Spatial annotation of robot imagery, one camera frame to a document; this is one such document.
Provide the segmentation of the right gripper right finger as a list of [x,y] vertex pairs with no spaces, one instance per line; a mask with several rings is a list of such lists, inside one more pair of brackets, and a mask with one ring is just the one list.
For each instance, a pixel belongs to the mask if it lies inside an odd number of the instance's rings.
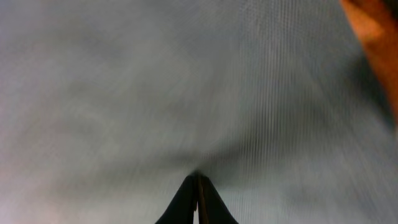
[[208,177],[199,174],[197,188],[199,224],[238,224]]

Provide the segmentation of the blue polo shirt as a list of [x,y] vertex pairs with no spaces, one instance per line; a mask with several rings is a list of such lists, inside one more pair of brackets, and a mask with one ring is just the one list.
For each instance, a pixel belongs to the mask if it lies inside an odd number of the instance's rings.
[[397,138],[338,1],[1,2],[1,222],[396,223]]

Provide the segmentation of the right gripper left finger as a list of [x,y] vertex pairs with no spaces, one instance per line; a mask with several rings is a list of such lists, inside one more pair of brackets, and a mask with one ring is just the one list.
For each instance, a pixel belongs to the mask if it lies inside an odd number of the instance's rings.
[[155,224],[193,224],[197,201],[196,178],[189,175]]

